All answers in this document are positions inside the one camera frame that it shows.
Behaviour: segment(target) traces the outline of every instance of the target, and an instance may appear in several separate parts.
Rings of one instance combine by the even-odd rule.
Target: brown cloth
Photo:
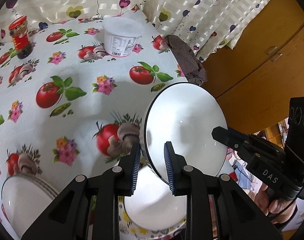
[[[189,45],[175,35],[168,35],[164,41],[171,49],[188,82],[201,86],[207,81],[206,71]]]

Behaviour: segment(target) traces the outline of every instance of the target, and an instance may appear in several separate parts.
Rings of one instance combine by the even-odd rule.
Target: tablecloth
[[[145,28],[128,57],[105,52],[103,18],[44,25],[30,33],[24,60],[12,43],[0,46],[0,221],[12,235],[1,210],[10,175],[31,173],[61,191],[78,174],[102,174],[128,153],[158,91],[186,82],[143,12],[122,17]]]

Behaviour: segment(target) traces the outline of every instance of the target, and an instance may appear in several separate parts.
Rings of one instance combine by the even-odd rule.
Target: white plastic container
[[[130,55],[137,39],[144,34],[142,24],[125,17],[107,18],[103,28],[105,51],[114,57]]]

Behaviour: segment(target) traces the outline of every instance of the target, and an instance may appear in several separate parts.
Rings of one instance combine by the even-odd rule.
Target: green heart
[[[81,15],[81,11],[80,10],[76,10],[75,12],[70,12],[69,13],[69,16],[71,17],[71,18],[74,18],[74,19],[76,19],[77,17],[79,17]]]
[[[164,22],[164,21],[166,21],[168,19],[168,16],[166,15],[166,14],[164,14],[164,13],[160,13],[159,14],[159,21],[160,22]]]

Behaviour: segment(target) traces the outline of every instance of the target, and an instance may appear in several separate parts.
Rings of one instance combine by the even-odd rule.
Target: pink heart
[[[129,6],[130,3],[131,3],[130,0],[120,0],[119,6],[123,9],[123,8]]]

